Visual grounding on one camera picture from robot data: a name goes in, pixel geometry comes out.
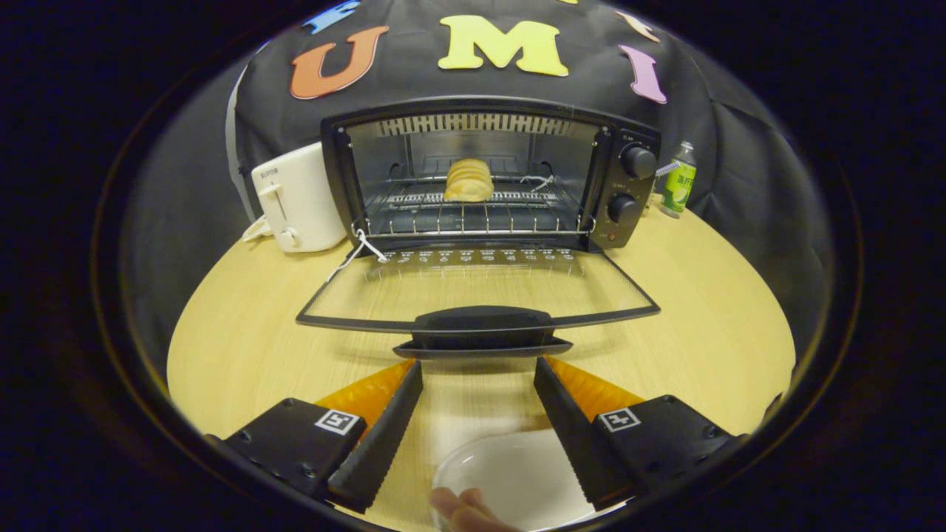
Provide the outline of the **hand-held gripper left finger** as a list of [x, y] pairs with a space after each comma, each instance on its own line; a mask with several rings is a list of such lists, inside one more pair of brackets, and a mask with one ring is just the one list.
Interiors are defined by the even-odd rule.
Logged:
[[315, 402], [283, 398], [210, 444], [241, 471], [305, 504], [364, 513], [392, 467], [423, 389], [406, 360]]

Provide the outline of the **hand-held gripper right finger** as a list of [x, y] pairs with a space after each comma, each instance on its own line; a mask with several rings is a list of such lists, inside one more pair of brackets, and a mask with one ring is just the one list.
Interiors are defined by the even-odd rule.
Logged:
[[676, 396], [645, 400], [551, 356], [537, 359], [534, 387], [598, 511], [688, 480], [740, 441]]

